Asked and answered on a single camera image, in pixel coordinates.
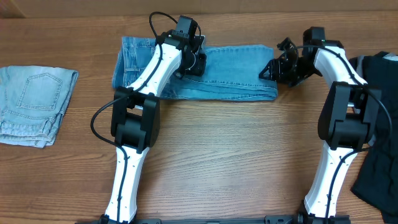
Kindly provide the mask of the medium blue jeans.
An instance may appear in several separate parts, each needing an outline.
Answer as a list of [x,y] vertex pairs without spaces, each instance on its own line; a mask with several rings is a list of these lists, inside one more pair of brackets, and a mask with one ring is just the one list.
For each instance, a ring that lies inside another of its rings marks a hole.
[[[165,100],[273,101],[277,83],[259,78],[259,73],[274,58],[264,45],[205,47],[205,72],[202,76],[172,75],[161,98]],[[127,87],[143,73],[155,52],[153,38],[123,37],[114,69],[112,87]]]

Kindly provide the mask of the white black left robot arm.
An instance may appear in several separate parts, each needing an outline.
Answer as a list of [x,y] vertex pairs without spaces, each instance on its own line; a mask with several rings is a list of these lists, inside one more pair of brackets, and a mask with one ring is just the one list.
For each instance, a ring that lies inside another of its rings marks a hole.
[[119,87],[111,106],[111,135],[97,138],[116,148],[116,172],[111,199],[98,223],[132,223],[137,213],[137,190],[144,159],[160,130],[160,94],[174,73],[201,76],[206,56],[201,52],[205,36],[198,23],[187,16],[176,27],[155,36],[155,52],[141,76],[127,87]]

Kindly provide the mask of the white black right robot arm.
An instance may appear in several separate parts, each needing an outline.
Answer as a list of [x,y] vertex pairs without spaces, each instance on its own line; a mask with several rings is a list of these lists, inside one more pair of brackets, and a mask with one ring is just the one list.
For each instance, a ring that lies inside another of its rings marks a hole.
[[381,90],[370,87],[346,58],[342,43],[328,40],[322,27],[303,33],[303,44],[290,38],[277,44],[281,55],[269,61],[260,79],[297,86],[313,74],[323,77],[330,91],[318,119],[323,140],[320,162],[312,186],[295,215],[267,215],[265,223],[350,223],[336,215],[336,203],[350,164],[367,144],[376,127]]

